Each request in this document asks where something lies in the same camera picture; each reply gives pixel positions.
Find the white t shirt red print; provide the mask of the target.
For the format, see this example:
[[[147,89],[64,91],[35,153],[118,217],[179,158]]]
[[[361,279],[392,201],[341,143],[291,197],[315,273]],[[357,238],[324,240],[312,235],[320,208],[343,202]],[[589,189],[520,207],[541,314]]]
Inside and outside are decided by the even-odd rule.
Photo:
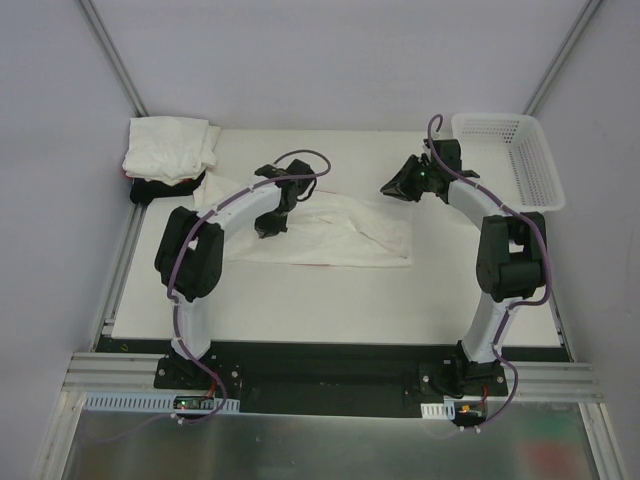
[[[225,242],[224,259],[254,263],[404,268],[412,265],[412,212],[318,191],[289,214],[287,231],[261,239],[252,225]]]

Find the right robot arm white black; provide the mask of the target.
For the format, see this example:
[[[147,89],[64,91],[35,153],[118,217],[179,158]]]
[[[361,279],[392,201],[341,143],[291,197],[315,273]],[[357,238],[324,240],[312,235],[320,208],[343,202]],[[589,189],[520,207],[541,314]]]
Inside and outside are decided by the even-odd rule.
[[[450,369],[452,387],[473,394],[486,381],[480,364],[501,356],[504,337],[518,310],[541,302],[531,297],[547,285],[545,222],[536,212],[519,213],[478,183],[479,175],[462,167],[456,140],[425,143],[411,155],[380,192],[406,202],[425,193],[437,196],[476,226],[480,239],[475,263],[480,302],[472,324],[460,341],[465,361]]]

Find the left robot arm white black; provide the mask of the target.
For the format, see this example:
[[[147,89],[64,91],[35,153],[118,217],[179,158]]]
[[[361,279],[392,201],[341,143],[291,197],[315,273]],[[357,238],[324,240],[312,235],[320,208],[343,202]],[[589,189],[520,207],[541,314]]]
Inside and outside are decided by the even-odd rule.
[[[188,388],[202,388],[211,377],[212,367],[202,358],[211,342],[205,298],[221,279],[225,242],[250,225],[261,237],[284,233],[289,212],[318,177],[298,159],[284,169],[268,164],[247,186],[214,204],[171,212],[154,267],[172,303],[171,346],[183,358],[176,375]]]

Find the white plastic basket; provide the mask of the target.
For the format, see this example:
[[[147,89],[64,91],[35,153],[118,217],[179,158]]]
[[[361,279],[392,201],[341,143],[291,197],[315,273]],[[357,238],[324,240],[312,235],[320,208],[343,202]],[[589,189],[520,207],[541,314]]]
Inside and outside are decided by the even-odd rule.
[[[463,168],[509,207],[553,212],[565,206],[561,181],[540,123],[506,113],[458,113],[452,134]]]

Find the folded white t shirt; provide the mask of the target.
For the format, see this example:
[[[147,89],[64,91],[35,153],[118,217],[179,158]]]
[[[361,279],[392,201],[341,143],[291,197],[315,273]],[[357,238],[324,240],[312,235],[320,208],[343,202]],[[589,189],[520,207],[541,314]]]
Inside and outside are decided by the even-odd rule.
[[[129,178],[176,185],[217,163],[221,128],[207,120],[154,116],[133,118],[122,169]]]

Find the folded black t shirt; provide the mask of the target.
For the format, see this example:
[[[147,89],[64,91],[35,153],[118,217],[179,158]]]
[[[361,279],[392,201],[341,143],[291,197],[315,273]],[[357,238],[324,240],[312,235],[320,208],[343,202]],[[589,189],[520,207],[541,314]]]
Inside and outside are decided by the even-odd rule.
[[[179,181],[175,185],[168,185],[157,180],[135,179],[132,183],[129,199],[133,204],[148,206],[159,198],[175,198],[192,195],[201,185],[205,173],[196,178]]]

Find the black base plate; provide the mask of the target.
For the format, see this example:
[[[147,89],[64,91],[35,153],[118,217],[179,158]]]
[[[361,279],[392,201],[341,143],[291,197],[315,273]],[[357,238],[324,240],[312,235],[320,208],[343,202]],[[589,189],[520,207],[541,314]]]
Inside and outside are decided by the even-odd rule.
[[[154,386],[207,391],[243,413],[417,418],[445,397],[504,398],[503,367],[466,364],[453,345],[366,345],[218,341],[198,364],[168,352]]]

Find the aluminium side rail right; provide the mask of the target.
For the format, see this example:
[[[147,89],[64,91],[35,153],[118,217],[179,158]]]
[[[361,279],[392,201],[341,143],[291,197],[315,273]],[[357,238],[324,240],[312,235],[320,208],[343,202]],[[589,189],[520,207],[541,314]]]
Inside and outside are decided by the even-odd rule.
[[[569,362],[574,362],[574,355],[573,355],[573,351],[572,351],[572,346],[571,346],[571,342],[570,339],[568,337],[567,334],[567,329],[565,328],[564,322],[562,320],[561,317],[561,313],[560,310],[558,308],[558,304],[557,301],[555,299],[555,295],[551,294],[549,301],[549,308],[553,317],[553,321],[554,321],[554,325],[556,328],[556,332],[557,332],[557,336],[559,339],[559,343],[560,346],[564,349],[564,351],[567,354],[568,357],[568,361]]]

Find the aluminium front rail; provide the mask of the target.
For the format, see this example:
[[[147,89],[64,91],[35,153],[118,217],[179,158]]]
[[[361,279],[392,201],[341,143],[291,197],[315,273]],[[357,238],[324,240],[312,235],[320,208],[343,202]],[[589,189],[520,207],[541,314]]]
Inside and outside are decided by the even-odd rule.
[[[268,386],[284,387],[392,387],[405,395],[435,393],[434,374],[440,369],[426,361],[344,358],[307,358],[301,362],[284,358],[256,360],[240,356],[213,359],[233,399]],[[203,393],[211,386],[208,374],[197,367],[181,369],[175,360],[153,354],[76,353],[67,369],[66,391],[122,391]],[[492,398],[516,391],[515,398],[531,402],[599,403],[604,400],[594,369],[572,362],[516,362],[492,380],[481,380],[467,390]]]

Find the aluminium frame post right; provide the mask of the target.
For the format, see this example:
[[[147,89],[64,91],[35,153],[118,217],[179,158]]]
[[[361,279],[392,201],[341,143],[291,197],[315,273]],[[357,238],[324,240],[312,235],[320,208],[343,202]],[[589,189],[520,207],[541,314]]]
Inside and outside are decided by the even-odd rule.
[[[584,35],[606,4],[605,0],[588,0],[581,6],[576,18],[538,80],[533,92],[525,103],[521,114],[537,117],[563,70],[567,67]]]

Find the aluminium frame post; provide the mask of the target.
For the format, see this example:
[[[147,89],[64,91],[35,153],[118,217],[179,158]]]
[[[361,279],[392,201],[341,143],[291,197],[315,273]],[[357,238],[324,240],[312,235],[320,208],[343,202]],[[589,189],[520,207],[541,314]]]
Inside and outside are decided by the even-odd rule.
[[[96,4],[92,0],[76,0],[81,15],[102,52],[117,84],[135,117],[147,117],[148,110],[114,43]]]
[[[538,80],[533,92],[525,103],[521,114],[537,117],[563,70],[567,67],[584,35],[606,4],[605,0],[588,0],[581,6],[576,18]]]

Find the aluminium frame post left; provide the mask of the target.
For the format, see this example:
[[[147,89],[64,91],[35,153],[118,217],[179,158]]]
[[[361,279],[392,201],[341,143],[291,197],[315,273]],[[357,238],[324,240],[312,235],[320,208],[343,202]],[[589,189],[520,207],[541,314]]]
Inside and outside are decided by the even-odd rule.
[[[135,117],[147,117],[148,110],[114,43],[96,4],[92,0],[76,0],[81,15],[102,52],[117,84]]]

